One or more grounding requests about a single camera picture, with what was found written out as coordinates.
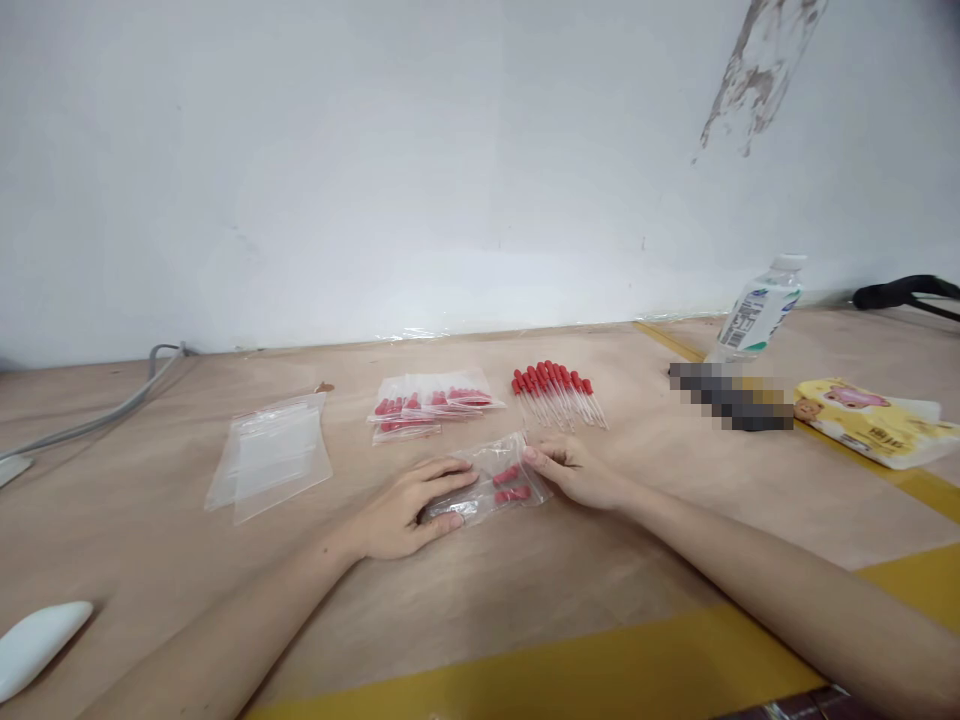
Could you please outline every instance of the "wall stain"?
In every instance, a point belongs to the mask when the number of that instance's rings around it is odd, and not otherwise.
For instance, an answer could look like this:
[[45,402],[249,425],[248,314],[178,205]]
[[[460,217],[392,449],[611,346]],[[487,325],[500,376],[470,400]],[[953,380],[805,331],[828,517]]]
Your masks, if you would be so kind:
[[753,138],[776,117],[790,79],[823,17],[829,0],[753,0],[730,55],[720,91],[703,126],[706,149],[718,120],[729,135],[736,132],[744,157]]

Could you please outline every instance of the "plastic bag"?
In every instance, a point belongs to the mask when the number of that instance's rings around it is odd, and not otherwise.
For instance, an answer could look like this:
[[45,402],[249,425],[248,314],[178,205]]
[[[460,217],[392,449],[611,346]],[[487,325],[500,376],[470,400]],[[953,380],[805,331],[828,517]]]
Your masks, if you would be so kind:
[[468,420],[482,417],[479,407],[472,407],[451,401],[448,390],[454,389],[446,384],[448,375],[407,375],[407,387],[410,397],[404,403],[402,416],[405,419]]
[[455,408],[490,410],[505,408],[506,404],[493,397],[490,383],[480,368],[468,368],[438,376],[440,386],[446,388],[448,405]]
[[450,453],[471,462],[480,477],[472,485],[431,502],[421,512],[421,521],[457,512],[463,517],[464,526],[476,525],[502,508],[545,503],[553,493],[524,465],[525,447],[523,433],[515,432],[486,445]]
[[439,435],[443,428],[436,420],[392,420],[378,423],[373,433],[373,444],[402,442],[418,437]]
[[239,524],[333,475],[320,415],[325,393],[234,418],[204,508],[234,504]]
[[410,400],[407,376],[384,378],[377,392],[373,412],[367,416],[367,422],[382,423],[399,420],[403,406]]

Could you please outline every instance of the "yellow tape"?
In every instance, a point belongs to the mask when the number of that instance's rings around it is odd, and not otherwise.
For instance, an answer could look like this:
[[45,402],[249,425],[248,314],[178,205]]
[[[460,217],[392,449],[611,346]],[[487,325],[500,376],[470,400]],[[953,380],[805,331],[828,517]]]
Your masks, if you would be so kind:
[[[703,354],[637,327],[690,362]],[[812,428],[823,442],[934,510],[960,521],[956,489],[926,471],[889,470]],[[960,632],[960,543],[857,573]],[[331,647],[336,653],[338,648]],[[733,605],[519,650],[355,690],[257,708],[255,720],[643,717],[724,715],[825,683]]]

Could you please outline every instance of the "gray cable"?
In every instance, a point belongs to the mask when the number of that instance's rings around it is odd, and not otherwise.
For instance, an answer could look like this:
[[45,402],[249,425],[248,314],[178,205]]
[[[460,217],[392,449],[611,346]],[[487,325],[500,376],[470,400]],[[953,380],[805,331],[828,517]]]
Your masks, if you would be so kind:
[[[171,348],[177,352],[160,369],[160,372],[157,372],[157,352],[159,352],[161,348]],[[26,445],[21,445],[14,450],[8,450],[7,452],[0,453],[0,460],[6,460],[8,457],[19,455],[20,453],[30,452],[31,450],[39,450],[40,448],[61,443],[65,440],[72,440],[73,438],[93,432],[104,425],[109,425],[115,420],[119,420],[124,415],[132,412],[134,408],[143,402],[144,398],[147,396],[147,393],[150,392],[150,388],[160,381],[160,378],[166,374],[171,365],[173,365],[179,358],[189,354],[191,353],[187,350],[186,344],[182,342],[179,346],[157,345],[150,351],[150,366],[148,370],[147,382],[143,385],[143,387],[131,395],[130,398],[122,405],[118,405],[106,415],[101,415],[100,417],[90,420],[89,422],[82,423],[76,427],[67,428],[66,430],[61,430],[60,432],[53,433],[52,435],[47,435],[39,440],[34,440]]]

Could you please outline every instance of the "white mouse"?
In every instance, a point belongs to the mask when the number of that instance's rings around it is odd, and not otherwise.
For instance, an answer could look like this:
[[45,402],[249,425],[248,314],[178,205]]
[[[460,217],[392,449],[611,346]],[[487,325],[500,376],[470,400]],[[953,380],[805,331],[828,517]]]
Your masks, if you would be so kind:
[[86,601],[51,605],[0,638],[0,703],[23,690],[53,660],[93,612]]

